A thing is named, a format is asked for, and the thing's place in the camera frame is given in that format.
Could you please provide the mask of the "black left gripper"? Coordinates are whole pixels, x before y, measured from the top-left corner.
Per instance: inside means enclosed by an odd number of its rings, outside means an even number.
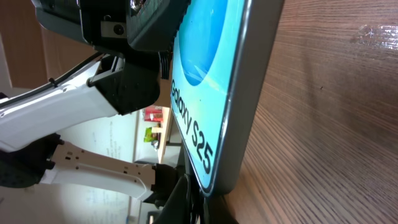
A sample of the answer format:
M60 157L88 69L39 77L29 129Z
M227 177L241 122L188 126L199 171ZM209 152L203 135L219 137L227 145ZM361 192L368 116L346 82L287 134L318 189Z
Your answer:
M179 30L190 0L35 0L39 24L122 58L160 58Z

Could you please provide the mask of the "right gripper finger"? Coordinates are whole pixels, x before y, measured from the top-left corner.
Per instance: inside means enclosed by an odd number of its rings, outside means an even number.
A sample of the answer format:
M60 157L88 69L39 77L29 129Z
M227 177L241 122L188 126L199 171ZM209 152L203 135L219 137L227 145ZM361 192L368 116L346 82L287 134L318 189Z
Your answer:
M190 223L190 177L185 174L173 189L165 207L153 224Z

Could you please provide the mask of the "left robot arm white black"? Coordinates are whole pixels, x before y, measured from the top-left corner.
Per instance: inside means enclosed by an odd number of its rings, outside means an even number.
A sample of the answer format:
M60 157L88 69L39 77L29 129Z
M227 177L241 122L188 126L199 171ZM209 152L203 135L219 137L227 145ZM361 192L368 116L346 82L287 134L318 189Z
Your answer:
M170 74L170 48L189 2L34 1L42 26L94 48L61 77L1 99L1 185L78 184L163 206L179 174L162 164L128 163L88 152L60 132L153 105Z

